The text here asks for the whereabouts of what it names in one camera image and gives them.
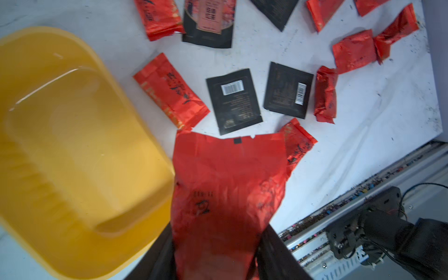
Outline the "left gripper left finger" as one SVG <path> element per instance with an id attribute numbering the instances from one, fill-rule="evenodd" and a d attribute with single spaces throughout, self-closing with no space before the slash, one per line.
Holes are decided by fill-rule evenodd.
<path id="1" fill-rule="evenodd" d="M 175 280 L 175 247 L 170 223 L 125 280 Z"/>

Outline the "yellow storage box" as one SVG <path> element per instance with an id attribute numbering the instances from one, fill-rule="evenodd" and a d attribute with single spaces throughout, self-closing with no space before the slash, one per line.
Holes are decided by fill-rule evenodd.
<path id="1" fill-rule="evenodd" d="M 169 222 L 170 159 L 96 53 L 33 27 L 1 39 L 1 226 L 61 280 L 106 280 Z"/>

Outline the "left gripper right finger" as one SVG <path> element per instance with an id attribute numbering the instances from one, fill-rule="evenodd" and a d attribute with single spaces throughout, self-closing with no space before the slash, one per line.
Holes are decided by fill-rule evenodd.
<path id="1" fill-rule="evenodd" d="M 312 280 L 271 225 L 262 233 L 255 257 L 261 280 Z"/>

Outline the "black barcode tea bag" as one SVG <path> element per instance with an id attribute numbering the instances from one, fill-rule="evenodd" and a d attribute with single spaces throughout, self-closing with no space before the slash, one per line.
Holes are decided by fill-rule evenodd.
<path id="1" fill-rule="evenodd" d="M 250 70 L 206 79 L 219 134 L 263 122 Z"/>
<path id="2" fill-rule="evenodd" d="M 283 32 L 285 26 L 298 4 L 298 0 L 251 0 L 254 6 L 264 14 L 271 23 Z"/>

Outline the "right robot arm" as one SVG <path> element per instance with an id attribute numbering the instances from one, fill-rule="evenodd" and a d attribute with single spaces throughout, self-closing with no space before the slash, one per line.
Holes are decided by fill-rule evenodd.
<path id="1" fill-rule="evenodd" d="M 448 277 L 448 224 L 434 219 L 408 222 L 397 187 L 391 187 L 329 224 L 325 233 L 331 251 L 347 259 L 362 246 L 383 253 L 417 280 Z"/>

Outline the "eleventh red foil tea bag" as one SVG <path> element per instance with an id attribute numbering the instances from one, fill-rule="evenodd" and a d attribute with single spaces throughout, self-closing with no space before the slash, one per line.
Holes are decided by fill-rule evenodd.
<path id="1" fill-rule="evenodd" d="M 171 228 L 180 280 L 244 280 L 287 182 L 281 133 L 219 139 L 179 131 Z"/>

